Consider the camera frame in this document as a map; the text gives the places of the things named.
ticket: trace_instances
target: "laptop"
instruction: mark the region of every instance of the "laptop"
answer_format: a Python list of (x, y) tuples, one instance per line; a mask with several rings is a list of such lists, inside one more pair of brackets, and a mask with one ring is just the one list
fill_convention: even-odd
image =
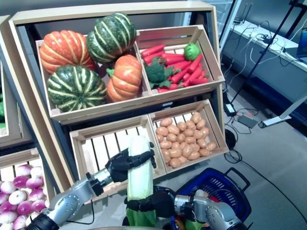
[(303, 28), (299, 39), (298, 47), (287, 48), (286, 52), (307, 64), (307, 28)]

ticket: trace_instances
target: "pumpkin stem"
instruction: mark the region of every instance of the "pumpkin stem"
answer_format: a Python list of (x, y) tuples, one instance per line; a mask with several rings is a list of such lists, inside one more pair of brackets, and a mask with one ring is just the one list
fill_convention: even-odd
[(112, 77), (113, 74), (114, 74), (114, 69), (109, 69), (109, 68), (107, 68), (107, 69), (106, 69), (106, 72)]

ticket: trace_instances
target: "green vegetable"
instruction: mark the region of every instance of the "green vegetable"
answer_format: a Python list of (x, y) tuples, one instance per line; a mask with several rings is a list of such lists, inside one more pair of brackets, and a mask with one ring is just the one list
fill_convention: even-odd
[(149, 66), (145, 64), (145, 71), (150, 83), (151, 89), (154, 86), (158, 87), (170, 87), (171, 82), (167, 80), (169, 76), (171, 76), (174, 73), (177, 73), (178, 71), (174, 71), (174, 67), (170, 67), (167, 69), (164, 69), (165, 67), (165, 60), (161, 57), (155, 57), (152, 60), (152, 64)]
[[(131, 140), (128, 149), (129, 156), (136, 156), (150, 151), (150, 143), (143, 136), (136, 136)], [(153, 194), (153, 167), (148, 160), (139, 167), (128, 170), (127, 199), (140, 200)], [(131, 226), (155, 227), (155, 211), (140, 212), (127, 209), (127, 218)]]
[(193, 61), (195, 60), (198, 55), (201, 53), (198, 45), (194, 43), (189, 43), (185, 48), (184, 48), (184, 58), (188, 61)]
[(124, 13), (114, 13), (95, 21), (94, 31), (86, 38), (91, 57), (100, 63), (114, 61), (134, 44), (136, 29)]
[(106, 103), (106, 85), (94, 71), (61, 66), (47, 81), (49, 99), (64, 112)]

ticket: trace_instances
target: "green striped pumpkin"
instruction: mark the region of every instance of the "green striped pumpkin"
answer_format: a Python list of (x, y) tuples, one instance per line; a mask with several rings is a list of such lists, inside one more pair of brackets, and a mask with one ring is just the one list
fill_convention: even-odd
[(66, 65), (56, 69), (47, 81), (49, 99), (63, 111), (106, 103), (106, 85), (94, 71)]
[(114, 13), (97, 19), (94, 31), (86, 38), (91, 57), (99, 63), (109, 63), (128, 51), (135, 41), (136, 29), (124, 13)]

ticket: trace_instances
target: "wooden crate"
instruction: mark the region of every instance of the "wooden crate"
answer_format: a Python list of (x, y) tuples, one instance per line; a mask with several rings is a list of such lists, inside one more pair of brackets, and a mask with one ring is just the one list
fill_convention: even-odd
[[(55, 191), (49, 181), (48, 175), (45, 173), (44, 165), (36, 148), (0, 157), (0, 181), (13, 181), (16, 176), (15, 168), (23, 164), (42, 166), (44, 186), (47, 188), (47, 200), (50, 201), (55, 196)], [(30, 192), (30, 190), (26, 188), (21, 190)]]
[[(148, 116), (144, 115), (70, 132), (79, 177), (84, 178), (87, 172), (98, 172), (105, 167), (111, 157), (126, 149), (129, 146), (127, 134), (145, 136), (154, 144), (157, 167), (153, 170), (153, 177), (165, 175), (162, 155), (158, 150)], [(96, 199), (126, 188), (127, 181), (109, 184), (104, 188), (104, 193)]]
[[(149, 82), (142, 80), (142, 84), (140, 87), (140, 91), (137, 95), (136, 98), (126, 100), (123, 102), (107, 102), (107, 104), (102, 104), (99, 106), (91, 107), (91, 108), (85, 108), (85, 109), (80, 109), (80, 110), (75, 110), (75, 111), (70, 111), (70, 112), (62, 112), (60, 111), (51, 100), (49, 100), (48, 97), (48, 91), (47, 91), (47, 80), (49, 79), (50, 74), (46, 71), (46, 69), (42, 66), (41, 59), (40, 59), (40, 54), (39, 54), (39, 48), (43, 44), (43, 40), (38, 40), (36, 41), (36, 49), (37, 49), (37, 55), (38, 55), (38, 60), (39, 60), (39, 65), (40, 65), (40, 70), (43, 78), (43, 85), (44, 85), (44, 90), (45, 90), (45, 95), (47, 97), (47, 107), (49, 111), (49, 115), (51, 118), (61, 122), (62, 124), (70, 124), (70, 123), (75, 123), (79, 121), (84, 121), (88, 120), (91, 118), (96, 118), (96, 117), (101, 117), (101, 116), (106, 116), (106, 115), (111, 115), (115, 113), (120, 113), (123, 111), (127, 110), (132, 110), (132, 109), (137, 109), (143, 106), (146, 106), (146, 102), (149, 100)], [(135, 56), (135, 50), (136, 50), (136, 44), (134, 45), (133, 49), (131, 49), (131, 54)], [(107, 86), (107, 83), (109, 81), (109, 75), (106, 74), (106, 67), (108, 65), (99, 65), (97, 66), (98, 69), (98, 74), (102, 77), (102, 80)]]
[[(157, 102), (165, 102), (211, 92), (225, 81), (203, 25), (138, 30), (136, 43), (139, 59), (141, 59), (141, 52), (143, 50), (162, 44), (165, 45), (164, 51), (167, 53), (183, 54), (184, 47), (188, 43), (197, 44), (201, 50), (201, 63), (208, 72), (208, 83), (164, 93), (158, 93), (157, 90), (151, 90), (152, 98)], [(145, 72), (143, 60), (142, 69), (143, 72)]]
[(5, 128), (0, 128), (0, 147), (10, 146), (31, 139), (24, 118), (10, 89), (0, 61), (0, 81), (4, 104)]
[(159, 112), (148, 114), (148, 116), (152, 123), (153, 132), (155, 133), (155, 130), (159, 126), (160, 121), (163, 120), (164, 118), (171, 117), (173, 119), (173, 124), (177, 124), (179, 122), (186, 122), (190, 120), (190, 118), (192, 117), (192, 113), (195, 111), (200, 113), (201, 117), (206, 121), (206, 127), (209, 129), (209, 135), (208, 137), (206, 137), (205, 140), (207, 142), (209, 141), (215, 142), (216, 149), (213, 150), (212, 153), (208, 157), (200, 157), (196, 160), (188, 161), (187, 163), (175, 169), (165, 164), (167, 173), (172, 173), (179, 169), (183, 169), (185, 167), (191, 166), (201, 161), (205, 161), (207, 159), (216, 157), (220, 154), (223, 154), (229, 151), (226, 145), (226, 142), (223, 138), (223, 135), (221, 133), (221, 130), (219, 128), (218, 122), (214, 116), (209, 100), (196, 102), (196, 103), (190, 103), (190, 104), (178, 106), (178, 107), (167, 109), (167, 110), (162, 110)]

